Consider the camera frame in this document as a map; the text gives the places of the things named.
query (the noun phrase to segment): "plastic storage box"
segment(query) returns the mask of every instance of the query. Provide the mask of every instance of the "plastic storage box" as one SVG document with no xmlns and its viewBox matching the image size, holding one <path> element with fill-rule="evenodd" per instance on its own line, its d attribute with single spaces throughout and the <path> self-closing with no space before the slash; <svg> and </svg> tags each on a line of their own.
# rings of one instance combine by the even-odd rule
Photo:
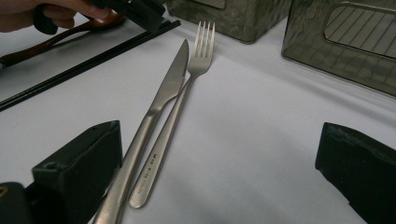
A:
<svg viewBox="0 0 396 224">
<path fill-rule="evenodd" d="M 169 14 L 186 21 L 213 21 L 216 31 L 253 43 L 285 18 L 291 0 L 166 0 Z"/>
<path fill-rule="evenodd" d="M 282 54 L 396 96 L 396 1 L 293 0 Z"/>
</svg>

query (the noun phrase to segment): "white tablecloth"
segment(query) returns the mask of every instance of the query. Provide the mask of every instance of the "white tablecloth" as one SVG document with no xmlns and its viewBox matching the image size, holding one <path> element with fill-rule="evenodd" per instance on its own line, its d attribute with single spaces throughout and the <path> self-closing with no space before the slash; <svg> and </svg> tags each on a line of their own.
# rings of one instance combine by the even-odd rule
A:
<svg viewBox="0 0 396 224">
<path fill-rule="evenodd" d="M 181 22 L 0 112 L 0 181 L 29 185 L 31 168 L 110 120 L 120 121 L 125 152 L 181 43 L 192 46 L 196 25 Z M 122 223 L 364 223 L 315 169 L 322 125 L 341 124 L 396 148 L 396 101 L 283 59 L 286 24 L 252 45 L 217 35 L 212 65 L 192 87 L 148 204 L 126 207 Z M 127 21 L 84 35 L 0 71 L 3 83 L 18 77 L 1 88 L 11 95 L 10 85 L 29 86 L 34 77 L 56 75 L 142 32 Z M 46 38 L 33 28 L 0 34 L 0 53 Z"/>
</svg>

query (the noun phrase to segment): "stainless steel cutlery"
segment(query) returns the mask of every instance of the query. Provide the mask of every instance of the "stainless steel cutlery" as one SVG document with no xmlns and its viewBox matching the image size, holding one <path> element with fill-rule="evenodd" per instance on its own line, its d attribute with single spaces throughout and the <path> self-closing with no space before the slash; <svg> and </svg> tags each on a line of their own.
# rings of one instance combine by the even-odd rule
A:
<svg viewBox="0 0 396 224">
<path fill-rule="evenodd" d="M 99 208 L 93 223 L 116 224 L 120 223 L 122 210 L 127 199 L 131 181 L 141 158 L 142 152 L 151 135 L 163 108 L 168 102 L 177 97 L 183 84 L 187 62 L 189 60 L 189 45 L 183 42 L 176 58 L 172 62 L 163 83 L 159 88 L 146 116 L 143 118 L 134 140 L 125 153 L 122 167 L 115 177 L 107 197 Z"/>
<path fill-rule="evenodd" d="M 140 208 L 146 204 L 149 195 L 155 184 L 155 180 L 160 172 L 166 149 L 168 149 L 170 140 L 175 131 L 179 114 L 184 105 L 193 81 L 198 76 L 206 73 L 212 62 L 213 48 L 215 42 L 215 24 L 210 29 L 210 23 L 201 27 L 198 25 L 197 36 L 195 38 L 194 48 L 191 54 L 188 70 L 191 74 L 189 80 L 184 85 L 181 93 L 166 120 L 163 128 L 154 144 L 148 159 L 137 178 L 136 184 L 132 190 L 129 204 L 134 208 Z"/>
<path fill-rule="evenodd" d="M 95 224 L 118 224 L 121 220 L 126 197 L 134 178 L 137 164 L 140 161 L 142 152 L 149 140 L 151 132 L 160 117 L 166 104 L 177 97 L 177 100 L 165 122 L 163 128 L 150 151 L 144 167 L 137 178 L 131 193 L 129 204 L 134 208 L 139 208 L 146 204 L 149 195 L 159 174 L 165 152 L 169 147 L 172 135 L 177 126 L 177 121 L 184 102 L 191 89 L 193 81 L 198 76 L 204 74 L 212 62 L 213 48 L 215 42 L 215 25 L 210 27 L 210 23 L 198 25 L 197 36 L 195 38 L 194 48 L 191 54 L 188 70 L 191 74 L 189 80 L 180 90 L 184 74 L 186 72 L 187 62 L 189 59 L 188 42 L 185 40 L 172 62 L 171 67 L 166 74 L 163 84 L 159 88 L 146 116 L 143 118 L 139 129 L 137 130 L 134 140 L 129 146 L 123 159 L 123 165 L 120 168 L 115 180 L 107 190 L 107 197 L 99 208 L 93 223 Z"/>
</svg>

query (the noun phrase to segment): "table knife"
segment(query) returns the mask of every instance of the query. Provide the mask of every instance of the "table knife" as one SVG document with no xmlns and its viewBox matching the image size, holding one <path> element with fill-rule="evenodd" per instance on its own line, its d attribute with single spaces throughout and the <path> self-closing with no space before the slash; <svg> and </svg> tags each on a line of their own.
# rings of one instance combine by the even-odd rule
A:
<svg viewBox="0 0 396 224">
<path fill-rule="evenodd" d="M 189 44 L 184 40 L 176 58 L 172 62 L 154 101 L 146 116 L 143 118 L 131 145 L 125 153 L 123 165 L 117 173 L 113 183 L 107 190 L 107 196 L 100 206 L 93 223 L 118 224 L 121 220 L 123 207 L 126 202 L 130 184 L 134 177 L 137 164 L 152 130 L 160 117 L 163 108 L 177 97 L 184 81 L 186 67 L 189 60 Z"/>
</svg>

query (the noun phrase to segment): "hand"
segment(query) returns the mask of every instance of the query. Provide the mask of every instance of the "hand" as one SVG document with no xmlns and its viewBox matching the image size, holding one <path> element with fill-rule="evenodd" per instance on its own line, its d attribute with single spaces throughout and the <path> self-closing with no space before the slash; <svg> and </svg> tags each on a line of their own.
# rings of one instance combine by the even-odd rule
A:
<svg viewBox="0 0 396 224">
<path fill-rule="evenodd" d="M 109 8 L 98 8 L 84 0 L 0 0 L 0 32 L 12 32 L 33 25 L 34 8 L 46 4 L 44 15 L 62 28 L 74 27 L 77 12 L 95 19 L 104 19 Z"/>
</svg>

